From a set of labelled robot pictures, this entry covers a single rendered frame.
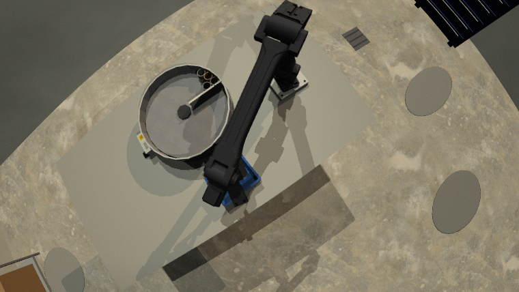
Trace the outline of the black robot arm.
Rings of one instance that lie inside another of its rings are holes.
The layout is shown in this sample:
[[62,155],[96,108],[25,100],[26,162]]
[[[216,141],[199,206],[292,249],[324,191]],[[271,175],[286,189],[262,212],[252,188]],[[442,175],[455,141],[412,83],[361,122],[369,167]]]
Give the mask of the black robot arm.
[[259,24],[254,35],[254,40],[262,43],[259,56],[225,133],[204,167],[204,177],[209,180],[202,199],[211,206],[220,207],[227,192],[234,207],[248,203],[238,168],[244,142],[273,78],[282,92],[299,86],[300,65],[295,57],[306,40],[308,31],[304,28],[312,11],[285,0]]

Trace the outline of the bronze bushing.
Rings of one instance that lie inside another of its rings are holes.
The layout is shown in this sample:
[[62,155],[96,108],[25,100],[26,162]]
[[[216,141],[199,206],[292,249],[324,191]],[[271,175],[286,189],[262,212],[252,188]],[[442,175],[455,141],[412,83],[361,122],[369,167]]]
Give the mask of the bronze bushing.
[[206,73],[204,74],[204,78],[205,78],[206,82],[207,82],[207,81],[210,82],[210,79],[211,79],[212,77],[209,78],[209,79],[207,79],[209,76],[212,76],[212,77],[213,77],[213,75],[212,75],[211,72],[206,72]]

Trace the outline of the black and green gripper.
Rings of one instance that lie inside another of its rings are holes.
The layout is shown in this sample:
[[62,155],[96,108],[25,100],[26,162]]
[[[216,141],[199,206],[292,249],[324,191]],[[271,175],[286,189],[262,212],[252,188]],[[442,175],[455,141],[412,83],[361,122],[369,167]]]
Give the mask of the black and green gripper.
[[247,177],[248,173],[247,173],[247,170],[245,169],[245,166],[243,164],[242,158],[240,159],[239,163],[240,163],[240,165],[239,165],[238,168],[240,169],[240,172],[242,173],[243,178]]

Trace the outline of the dark grey metal bushing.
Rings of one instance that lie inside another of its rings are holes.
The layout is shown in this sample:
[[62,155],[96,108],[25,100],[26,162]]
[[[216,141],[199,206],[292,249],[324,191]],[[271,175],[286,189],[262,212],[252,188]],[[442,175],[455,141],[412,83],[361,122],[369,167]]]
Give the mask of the dark grey metal bushing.
[[205,83],[202,85],[204,91],[206,90],[205,88],[206,88],[208,85],[209,85],[209,86],[212,86],[210,82],[205,82]]
[[210,79],[210,83],[211,83],[211,85],[213,85],[213,82],[214,82],[214,81],[219,81],[219,79],[218,79],[217,77],[215,77],[215,76],[212,77],[212,78]]
[[204,74],[205,74],[206,71],[205,71],[204,69],[202,69],[202,68],[199,69],[199,70],[197,71],[197,75],[198,75],[198,77],[199,77],[201,80],[204,80],[204,79],[205,79],[205,78],[204,78],[204,75],[200,76],[201,73],[204,73]]

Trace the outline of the blue crate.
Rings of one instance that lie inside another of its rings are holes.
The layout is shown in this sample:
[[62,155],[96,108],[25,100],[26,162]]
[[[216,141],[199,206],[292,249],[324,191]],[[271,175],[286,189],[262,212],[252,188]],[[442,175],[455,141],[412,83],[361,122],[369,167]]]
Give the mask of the blue crate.
[[[252,168],[252,166],[247,162],[247,160],[242,155],[242,161],[245,166],[245,169],[247,170],[248,176],[240,180],[240,184],[243,187],[244,192],[246,192],[250,187],[252,187],[254,184],[256,184],[259,180],[261,180],[261,177],[255,172],[255,170]],[[229,201],[229,202],[228,202]],[[228,192],[225,195],[225,198],[223,199],[222,203],[224,206],[229,205],[232,202],[232,200],[229,197]]]

